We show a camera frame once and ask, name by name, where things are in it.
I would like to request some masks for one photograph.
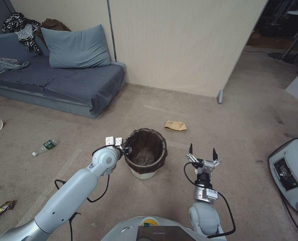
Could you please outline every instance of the blue pillow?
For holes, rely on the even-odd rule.
[[[76,32],[41,30],[50,51],[49,63],[52,68],[82,69],[110,65],[101,24]]]

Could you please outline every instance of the black trash bag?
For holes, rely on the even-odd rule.
[[[137,173],[154,172],[165,164],[167,143],[163,136],[148,128],[141,128],[131,133],[125,140],[124,147],[131,147],[125,155],[126,163]]]

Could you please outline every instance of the plastic bottle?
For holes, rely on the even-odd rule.
[[[45,152],[46,150],[50,150],[51,148],[55,147],[57,144],[55,139],[49,140],[46,143],[43,144],[37,151],[32,152],[32,155],[37,156],[42,152]]]

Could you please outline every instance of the brown paper bag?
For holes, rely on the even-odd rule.
[[[165,124],[165,129],[169,131],[184,132],[187,130],[185,123],[169,120]]]

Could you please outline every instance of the beige carpet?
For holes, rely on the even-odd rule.
[[[298,100],[284,90],[296,71],[265,54],[243,53],[222,105],[215,98],[127,84],[96,120],[0,97],[5,123],[0,132],[0,205],[17,200],[13,210],[0,216],[0,235],[33,218],[56,191],[54,179],[67,180],[86,167],[106,136],[126,138],[134,129],[148,127],[167,140],[165,166],[153,178],[139,180],[121,159],[107,194],[80,207],[82,215],[73,221],[74,240],[100,240],[118,222],[140,215],[189,226],[194,187],[183,165],[192,142],[196,157],[211,159],[213,147],[218,152],[221,165],[211,183],[225,195],[234,215],[237,231],[228,240],[297,241],[267,163],[268,155],[290,140],[286,135],[298,137]],[[164,130],[167,120],[185,122],[188,131]],[[56,148],[32,156],[51,138],[59,140]],[[193,170],[189,173],[193,179]],[[92,198],[104,191],[106,181],[100,179]],[[223,229],[231,230],[224,201],[220,198],[214,207]],[[69,238],[66,223],[50,240]]]

